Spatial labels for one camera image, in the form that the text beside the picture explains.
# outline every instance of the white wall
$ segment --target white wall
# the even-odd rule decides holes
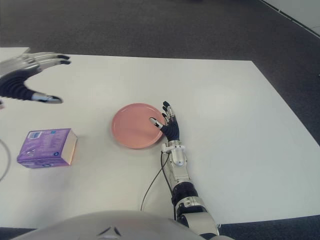
[[[320,0],[265,0],[320,34]]]

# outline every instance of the white table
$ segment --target white table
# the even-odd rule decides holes
[[[125,148],[113,140],[110,125],[127,104],[160,109],[163,100],[174,107],[190,176],[218,224],[320,214],[320,148],[251,61],[71,60],[27,81],[31,89],[62,97],[63,104],[3,99],[0,137],[14,159],[0,182],[1,227],[40,228],[96,211],[138,210],[160,168],[161,143]],[[28,169],[16,163],[28,131],[55,128],[78,135],[72,166]],[[2,170],[2,148],[0,156]],[[163,176],[144,210],[172,217]]]

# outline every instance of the purple box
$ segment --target purple box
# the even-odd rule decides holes
[[[69,166],[76,142],[71,128],[30,131],[17,162],[31,169]]]

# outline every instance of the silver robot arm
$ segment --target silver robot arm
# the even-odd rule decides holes
[[[48,104],[61,104],[63,101],[57,96],[28,89],[25,86],[25,81],[44,69],[70,63],[68,56],[54,52],[24,53],[2,61],[0,62],[0,96]]]
[[[161,146],[161,151],[169,154],[169,160],[163,168],[167,172],[176,220],[203,238],[211,239],[219,235],[217,225],[189,177],[187,157],[184,152],[185,146],[180,142],[179,126],[175,113],[168,102],[165,101],[163,105],[166,114],[162,115],[166,119],[167,125],[161,124],[153,117],[150,118],[150,121],[168,139],[168,143]]]

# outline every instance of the plate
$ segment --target plate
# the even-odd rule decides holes
[[[149,118],[162,124],[165,120],[161,112],[145,103],[133,103],[121,108],[113,117],[112,134],[122,145],[131,149],[143,149],[158,141],[162,132]]]

